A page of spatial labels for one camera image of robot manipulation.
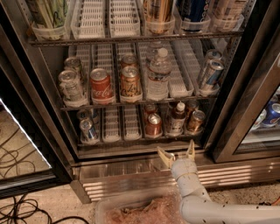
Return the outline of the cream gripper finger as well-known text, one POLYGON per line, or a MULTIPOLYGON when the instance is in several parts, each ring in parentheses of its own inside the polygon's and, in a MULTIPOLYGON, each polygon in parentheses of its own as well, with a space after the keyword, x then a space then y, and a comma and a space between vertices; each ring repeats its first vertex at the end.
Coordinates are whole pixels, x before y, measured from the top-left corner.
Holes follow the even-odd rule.
POLYGON ((195 159, 195 144, 194 144, 194 141, 192 139, 190 140, 188 149, 186 151, 186 157, 191 159, 191 160, 195 159))
POLYGON ((165 151, 161 147, 157 147, 157 154, 168 168, 172 167, 172 164, 175 162, 175 156, 172 153, 165 151))

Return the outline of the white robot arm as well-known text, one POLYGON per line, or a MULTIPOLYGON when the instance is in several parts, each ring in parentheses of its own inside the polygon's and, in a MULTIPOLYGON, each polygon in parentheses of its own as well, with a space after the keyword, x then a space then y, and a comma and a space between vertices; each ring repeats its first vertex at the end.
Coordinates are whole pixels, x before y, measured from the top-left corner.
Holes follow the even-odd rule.
POLYGON ((179 211, 189 224, 280 224, 280 206, 213 202, 199 179, 193 140, 184 157, 175 158, 159 146, 157 153, 177 182, 179 211))

